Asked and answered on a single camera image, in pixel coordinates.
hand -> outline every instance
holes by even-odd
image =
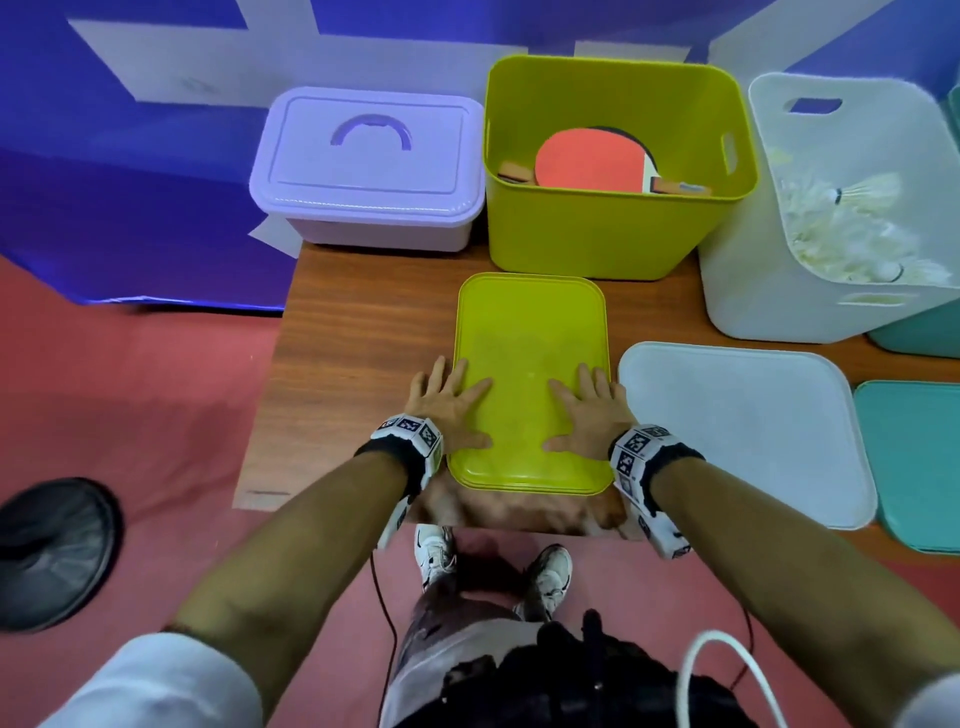
[[[636,418],[627,406],[627,390],[622,384],[611,384],[607,373],[597,367],[590,375],[586,364],[577,367],[580,397],[562,382],[550,379],[550,390],[563,404],[573,422],[569,435],[553,437],[543,443],[547,452],[574,452],[591,460],[606,460],[614,438],[636,425]]]
[[[493,444],[490,435],[468,429],[464,419],[473,405],[493,386],[493,380],[487,377],[458,395],[456,393],[464,382],[464,374],[467,373],[467,360],[461,359],[457,362],[450,376],[446,378],[446,383],[445,367],[446,359],[441,356],[434,363],[429,379],[423,372],[417,372],[414,380],[410,382],[410,399],[403,411],[414,417],[429,417],[433,420],[433,424],[439,427],[444,435],[444,452],[450,453],[464,448],[489,448]]]

white sneaker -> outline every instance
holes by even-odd
[[[546,615],[550,621],[570,588],[573,577],[570,552],[560,544],[548,546],[527,567],[526,577],[530,585],[527,596],[514,611],[521,619],[540,620]]]
[[[453,541],[453,529],[446,526],[417,524],[414,537],[414,556],[423,577],[423,590],[442,576],[457,570],[457,547]]]

t-shirt sleeve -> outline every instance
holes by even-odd
[[[960,725],[960,674],[926,686],[907,703],[896,728],[954,728]]]
[[[262,728],[260,695],[226,655],[178,634],[131,640],[40,728]]]

blue wall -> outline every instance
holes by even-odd
[[[259,29],[248,29],[242,10],[274,7],[271,2],[35,0],[0,11],[0,252],[81,303],[281,308],[295,261],[248,235],[263,219],[246,180],[266,110],[137,101],[68,22],[253,33]],[[680,45],[691,49],[688,61],[707,61],[713,39],[767,5],[312,0],[316,30],[310,30],[559,54],[572,54],[585,39]],[[297,0],[276,7],[295,9]],[[791,70],[896,76],[943,96],[960,62],[958,38],[960,3],[894,0]],[[419,48],[412,44],[411,53]],[[307,73],[287,70],[291,79]],[[336,70],[327,69],[327,77],[331,73],[335,82]],[[418,82],[409,79],[411,90]],[[370,78],[372,87],[377,83]]]

wooden table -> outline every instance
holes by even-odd
[[[274,510],[349,458],[377,424],[403,408],[411,376],[428,370],[438,354],[452,355],[460,286],[492,270],[483,244],[447,256],[305,244],[234,506]],[[695,255],[656,282],[597,282],[607,298],[613,363],[636,342],[672,341],[816,352],[853,385],[960,381],[960,360],[885,352],[865,336],[824,346],[731,339],[707,317]],[[447,525],[640,537],[613,488],[594,498],[524,496],[436,478],[417,506],[410,517]],[[950,561],[911,551],[876,524],[847,535],[877,557]]]

